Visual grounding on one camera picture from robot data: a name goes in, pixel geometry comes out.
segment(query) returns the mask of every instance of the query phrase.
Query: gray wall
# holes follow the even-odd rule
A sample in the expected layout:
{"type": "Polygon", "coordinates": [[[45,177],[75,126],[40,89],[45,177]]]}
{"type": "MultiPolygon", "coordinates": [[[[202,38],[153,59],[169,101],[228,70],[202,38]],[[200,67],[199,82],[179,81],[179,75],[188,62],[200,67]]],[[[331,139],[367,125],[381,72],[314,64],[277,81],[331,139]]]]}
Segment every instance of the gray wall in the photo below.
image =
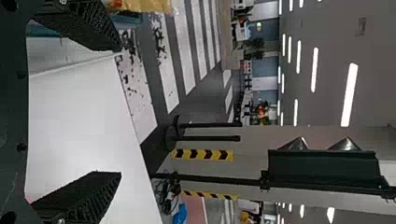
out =
{"type": "Polygon", "coordinates": [[[253,77],[276,77],[278,62],[278,57],[252,60],[251,66],[253,77]]]}

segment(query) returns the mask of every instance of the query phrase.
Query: black metal bar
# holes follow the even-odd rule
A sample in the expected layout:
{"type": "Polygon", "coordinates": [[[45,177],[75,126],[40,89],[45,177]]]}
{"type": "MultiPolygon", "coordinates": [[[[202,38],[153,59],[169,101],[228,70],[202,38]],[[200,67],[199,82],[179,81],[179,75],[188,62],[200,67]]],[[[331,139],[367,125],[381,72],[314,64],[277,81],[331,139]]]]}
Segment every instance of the black metal bar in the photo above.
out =
{"type": "Polygon", "coordinates": [[[178,125],[179,128],[234,128],[242,127],[242,123],[183,123],[178,125]]]}
{"type": "Polygon", "coordinates": [[[177,181],[193,181],[201,183],[215,183],[215,184],[229,184],[229,185],[242,185],[251,187],[261,187],[261,189],[279,188],[279,189],[312,189],[321,191],[333,191],[333,192],[344,192],[344,193],[358,193],[368,195],[379,195],[384,199],[393,200],[396,196],[396,187],[389,187],[385,189],[374,189],[374,188],[360,188],[350,186],[335,186],[335,185],[320,185],[320,184],[307,184],[307,183],[295,183],[295,182],[274,182],[265,180],[265,176],[262,179],[245,179],[245,178],[229,178],[229,177],[216,177],[216,176],[202,176],[202,175],[179,175],[179,174],[155,174],[151,175],[150,178],[158,179],[174,179],[177,181]]]}
{"type": "Polygon", "coordinates": [[[261,185],[259,179],[229,178],[229,177],[202,176],[202,175],[155,174],[155,175],[151,175],[150,178],[175,179],[175,180],[194,181],[194,182],[203,182],[203,183],[243,185],[243,186],[252,186],[252,187],[259,187],[261,185]]]}
{"type": "Polygon", "coordinates": [[[194,141],[194,142],[240,142],[241,136],[230,135],[230,136],[181,136],[174,137],[175,141],[194,141]]]}

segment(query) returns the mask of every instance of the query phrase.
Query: white floor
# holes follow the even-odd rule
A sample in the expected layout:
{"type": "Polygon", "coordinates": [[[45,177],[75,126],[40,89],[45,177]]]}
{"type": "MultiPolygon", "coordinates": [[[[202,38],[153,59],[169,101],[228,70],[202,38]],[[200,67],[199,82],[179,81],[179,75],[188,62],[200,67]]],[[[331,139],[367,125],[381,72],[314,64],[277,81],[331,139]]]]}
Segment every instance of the white floor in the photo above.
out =
{"type": "Polygon", "coordinates": [[[162,223],[113,59],[30,80],[26,197],[95,170],[122,172],[105,223],[162,223]]]}
{"type": "Polygon", "coordinates": [[[173,0],[173,8],[176,9],[174,15],[177,33],[178,51],[180,53],[181,69],[183,72],[184,87],[186,94],[195,87],[194,69],[192,67],[191,45],[189,37],[189,27],[187,25],[186,6],[184,0],[173,0]]]}
{"type": "Polygon", "coordinates": [[[218,7],[215,0],[212,0],[212,18],[213,18],[213,27],[215,32],[216,58],[217,58],[217,62],[219,62],[220,45],[219,45],[219,30],[218,30],[218,7]]]}
{"type": "Polygon", "coordinates": [[[201,24],[201,6],[200,1],[192,1],[192,17],[194,19],[194,32],[195,32],[195,42],[198,54],[198,65],[200,71],[200,77],[203,79],[207,74],[206,59],[205,59],[205,45],[204,36],[202,32],[201,24]]]}
{"type": "MultiPolygon", "coordinates": [[[[129,30],[128,34],[137,43],[134,32],[129,30]]],[[[128,50],[123,50],[122,53],[115,60],[119,64],[119,72],[122,72],[120,78],[134,121],[137,139],[139,143],[142,143],[157,128],[157,119],[151,102],[146,69],[139,57],[139,50],[136,51],[136,55],[131,55],[128,50]],[[124,76],[127,76],[127,83],[123,79],[124,76]]]]}
{"type": "Polygon", "coordinates": [[[172,52],[169,46],[169,36],[166,28],[165,16],[163,13],[155,13],[160,17],[161,21],[150,20],[152,29],[160,29],[163,32],[163,40],[160,41],[161,48],[165,52],[160,53],[159,68],[161,74],[161,81],[163,82],[163,95],[165,96],[166,108],[168,113],[178,105],[178,93],[175,78],[175,70],[172,61],[172,52]]]}
{"type": "Polygon", "coordinates": [[[209,67],[212,70],[215,67],[215,51],[213,49],[212,22],[210,20],[209,0],[204,0],[205,27],[207,37],[207,49],[209,53],[209,67]]]}

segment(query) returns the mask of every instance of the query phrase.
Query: black rubber pad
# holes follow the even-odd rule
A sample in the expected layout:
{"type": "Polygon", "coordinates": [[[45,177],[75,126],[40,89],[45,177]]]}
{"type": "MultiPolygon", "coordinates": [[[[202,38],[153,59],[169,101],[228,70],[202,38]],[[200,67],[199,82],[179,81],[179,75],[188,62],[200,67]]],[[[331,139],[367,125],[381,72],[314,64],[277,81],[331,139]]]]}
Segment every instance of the black rubber pad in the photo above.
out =
{"type": "Polygon", "coordinates": [[[120,35],[100,0],[53,4],[35,14],[35,21],[92,50],[121,51],[120,35]]]}

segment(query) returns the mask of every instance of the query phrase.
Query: white wall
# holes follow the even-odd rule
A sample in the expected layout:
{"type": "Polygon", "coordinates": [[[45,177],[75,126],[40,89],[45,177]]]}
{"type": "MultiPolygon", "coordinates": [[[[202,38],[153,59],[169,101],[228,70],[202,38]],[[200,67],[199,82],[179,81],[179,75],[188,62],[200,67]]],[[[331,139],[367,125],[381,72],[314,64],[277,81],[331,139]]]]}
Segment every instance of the white wall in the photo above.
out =
{"type": "Polygon", "coordinates": [[[114,59],[32,76],[29,116],[30,201],[90,171],[121,172],[101,223],[162,223],[114,59]]]}
{"type": "Polygon", "coordinates": [[[254,5],[254,8],[249,12],[252,15],[249,17],[251,21],[268,20],[278,17],[278,2],[267,2],[254,5]]]}
{"type": "Polygon", "coordinates": [[[277,77],[254,77],[251,79],[253,91],[277,90],[277,77]]]}

